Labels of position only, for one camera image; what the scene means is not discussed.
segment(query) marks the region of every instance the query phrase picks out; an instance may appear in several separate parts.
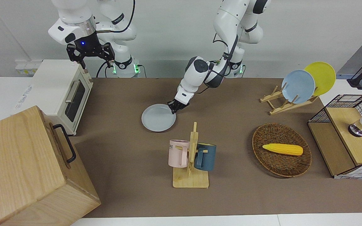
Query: wooden box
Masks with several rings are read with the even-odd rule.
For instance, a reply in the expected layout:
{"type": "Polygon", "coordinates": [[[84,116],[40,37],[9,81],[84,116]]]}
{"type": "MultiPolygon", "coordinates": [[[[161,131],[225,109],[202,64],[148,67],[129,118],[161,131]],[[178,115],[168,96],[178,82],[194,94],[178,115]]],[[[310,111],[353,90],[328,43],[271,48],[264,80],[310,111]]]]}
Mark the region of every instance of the wooden box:
{"type": "Polygon", "coordinates": [[[362,117],[362,95],[339,95],[308,126],[334,178],[362,179],[362,137],[348,126],[362,117]]]}
{"type": "Polygon", "coordinates": [[[100,205],[72,151],[36,106],[0,121],[0,225],[68,226],[100,205]]]}

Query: woven tray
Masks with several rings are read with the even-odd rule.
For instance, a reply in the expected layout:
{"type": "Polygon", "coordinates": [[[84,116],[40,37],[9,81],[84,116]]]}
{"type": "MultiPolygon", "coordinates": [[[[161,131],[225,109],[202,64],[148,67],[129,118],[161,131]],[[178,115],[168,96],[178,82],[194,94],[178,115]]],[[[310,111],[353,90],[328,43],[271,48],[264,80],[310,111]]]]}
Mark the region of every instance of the woven tray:
{"type": "Polygon", "coordinates": [[[303,137],[290,127],[278,123],[258,127],[252,138],[252,148],[259,162],[279,176],[300,176],[307,172],[312,162],[311,151],[303,137]],[[295,144],[303,147],[304,151],[301,156],[273,153],[262,147],[268,143],[295,144]]]}

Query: oven window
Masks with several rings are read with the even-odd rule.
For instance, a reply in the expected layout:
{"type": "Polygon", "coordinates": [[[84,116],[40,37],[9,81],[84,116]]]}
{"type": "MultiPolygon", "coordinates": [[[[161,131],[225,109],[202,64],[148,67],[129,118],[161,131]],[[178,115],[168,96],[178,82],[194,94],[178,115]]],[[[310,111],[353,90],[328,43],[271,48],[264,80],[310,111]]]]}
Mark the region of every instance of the oven window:
{"type": "Polygon", "coordinates": [[[69,120],[71,120],[71,122],[74,122],[75,120],[76,113],[78,113],[78,109],[80,103],[82,102],[82,98],[83,95],[85,94],[85,91],[86,91],[85,87],[83,86],[82,82],[80,82],[74,100],[72,101],[72,103],[69,103],[66,106],[65,115],[69,118],[69,120]]]}

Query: mug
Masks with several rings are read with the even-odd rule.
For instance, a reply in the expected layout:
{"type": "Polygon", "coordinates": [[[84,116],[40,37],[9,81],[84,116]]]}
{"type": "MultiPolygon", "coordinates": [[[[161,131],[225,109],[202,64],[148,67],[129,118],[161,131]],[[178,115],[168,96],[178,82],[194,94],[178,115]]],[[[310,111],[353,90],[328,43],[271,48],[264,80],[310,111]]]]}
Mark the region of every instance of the mug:
{"type": "Polygon", "coordinates": [[[189,141],[170,140],[168,149],[168,165],[176,168],[185,168],[188,165],[189,141]]]}
{"type": "Polygon", "coordinates": [[[212,171],[216,157],[216,145],[210,143],[198,143],[198,153],[195,156],[194,167],[199,170],[212,171]]]}

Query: black metal handle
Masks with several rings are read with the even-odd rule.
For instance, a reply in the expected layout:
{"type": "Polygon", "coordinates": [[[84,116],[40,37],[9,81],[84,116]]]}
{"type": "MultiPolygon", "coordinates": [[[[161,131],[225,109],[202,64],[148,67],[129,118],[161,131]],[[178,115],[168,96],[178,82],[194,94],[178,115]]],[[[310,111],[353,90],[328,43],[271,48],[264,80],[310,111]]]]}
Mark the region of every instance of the black metal handle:
{"type": "Polygon", "coordinates": [[[71,149],[72,157],[69,158],[68,160],[66,160],[67,163],[71,163],[71,162],[73,162],[73,161],[76,159],[75,150],[74,150],[74,148],[73,148],[73,146],[72,146],[71,141],[69,140],[68,134],[66,133],[65,128],[63,127],[63,125],[61,125],[61,124],[56,124],[56,125],[53,126],[53,129],[58,129],[58,128],[61,128],[61,129],[62,129],[63,135],[65,136],[65,139],[66,139],[66,142],[68,142],[69,148],[71,149]]]}

